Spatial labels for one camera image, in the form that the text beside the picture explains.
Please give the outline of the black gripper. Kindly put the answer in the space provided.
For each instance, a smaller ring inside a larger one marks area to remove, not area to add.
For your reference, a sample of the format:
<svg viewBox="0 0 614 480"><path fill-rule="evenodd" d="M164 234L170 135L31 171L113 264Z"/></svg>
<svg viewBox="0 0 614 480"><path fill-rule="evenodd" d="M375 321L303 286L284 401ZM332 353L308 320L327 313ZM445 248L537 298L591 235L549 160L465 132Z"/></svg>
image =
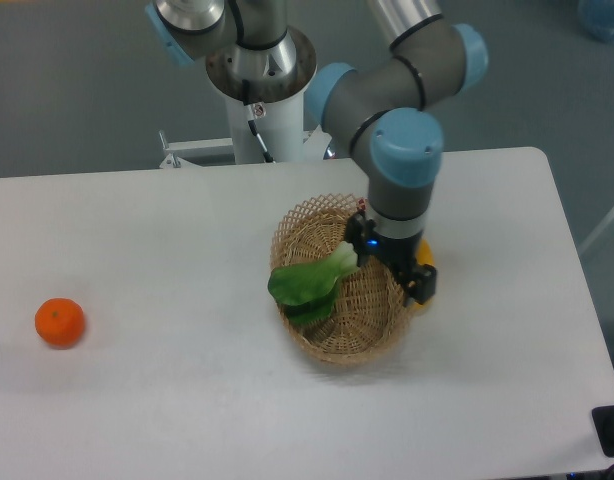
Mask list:
<svg viewBox="0 0 614 480"><path fill-rule="evenodd" d="M404 306L426 304L436 294L437 269L417 264L421 234L393 239L374 232L374 228L374 220L364 210L356 211L346 222L345 241L357 255L356 265L363 267L371 256L376 257L396 280L402 280Z"/></svg>

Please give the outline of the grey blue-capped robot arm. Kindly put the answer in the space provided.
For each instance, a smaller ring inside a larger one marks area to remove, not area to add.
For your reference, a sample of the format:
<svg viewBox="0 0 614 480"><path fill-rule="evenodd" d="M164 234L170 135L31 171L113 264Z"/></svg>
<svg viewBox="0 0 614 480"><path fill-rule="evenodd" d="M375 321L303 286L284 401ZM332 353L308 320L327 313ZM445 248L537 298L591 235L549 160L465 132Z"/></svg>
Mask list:
<svg viewBox="0 0 614 480"><path fill-rule="evenodd" d="M479 82L488 51L434 1L374 1L371 10L390 59L366 73L319 66L283 1L152 1L145 12L178 63L204 62L237 163L302 160L303 119L315 120L368 178L367 207L348 220L346 239L361 260L385 265L407 300L424 303L437 273L417 250L444 150L428 108Z"/></svg>

